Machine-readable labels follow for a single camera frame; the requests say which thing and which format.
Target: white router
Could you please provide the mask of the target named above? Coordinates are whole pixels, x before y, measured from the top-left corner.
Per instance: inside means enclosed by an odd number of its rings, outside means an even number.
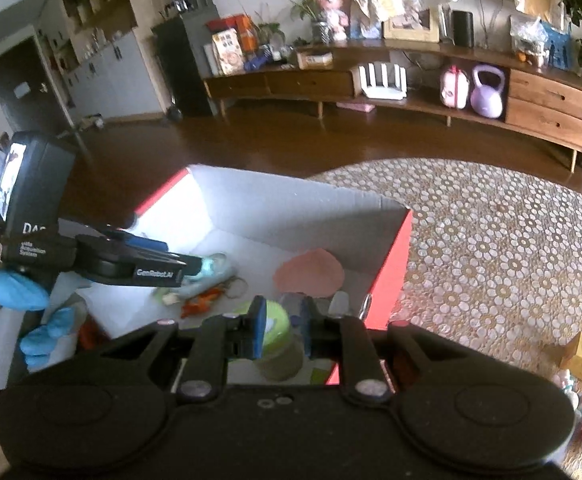
[[[373,66],[373,63],[369,63],[370,85],[367,85],[367,71],[363,66],[360,67],[362,92],[364,92],[369,99],[390,99],[401,101],[407,96],[407,71],[404,67],[399,65],[393,65],[393,67],[395,69],[395,86],[389,86],[386,63],[380,65],[382,72],[382,86],[377,86],[375,83],[375,67]]]

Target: purple kettlebell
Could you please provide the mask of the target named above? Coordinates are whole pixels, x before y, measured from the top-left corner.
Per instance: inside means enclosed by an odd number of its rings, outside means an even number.
[[[480,72],[490,72],[500,77],[500,84],[497,88],[482,84]],[[476,65],[473,68],[473,81],[475,88],[471,93],[471,107],[476,113],[489,119],[497,119],[502,115],[504,105],[502,104],[502,91],[506,76],[499,68],[491,65]]]

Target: black cabinet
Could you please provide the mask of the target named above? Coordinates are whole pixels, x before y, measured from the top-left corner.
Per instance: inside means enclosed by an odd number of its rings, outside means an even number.
[[[152,29],[162,71],[185,116],[217,113],[203,80],[212,75],[204,49],[212,36],[206,24],[218,18],[217,9],[210,5],[183,12]]]

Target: dark door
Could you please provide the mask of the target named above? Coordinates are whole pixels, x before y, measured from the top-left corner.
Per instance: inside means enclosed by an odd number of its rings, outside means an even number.
[[[33,38],[0,56],[0,104],[14,132],[56,136],[69,128]]]

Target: kettlebell handle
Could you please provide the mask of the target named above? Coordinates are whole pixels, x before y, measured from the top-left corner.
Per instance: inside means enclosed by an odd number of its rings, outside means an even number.
[[[473,81],[475,82],[475,86],[477,88],[481,88],[482,86],[484,86],[482,84],[482,81],[480,81],[480,72],[489,72],[492,74],[495,74],[496,76],[498,76],[500,78],[500,84],[498,85],[498,87],[496,88],[496,91],[498,92],[498,94],[501,94],[502,91],[504,90],[504,83],[505,83],[505,79],[506,76],[504,76],[504,72],[502,72],[499,68],[495,67],[495,66],[491,66],[491,65],[476,65],[473,67]]]

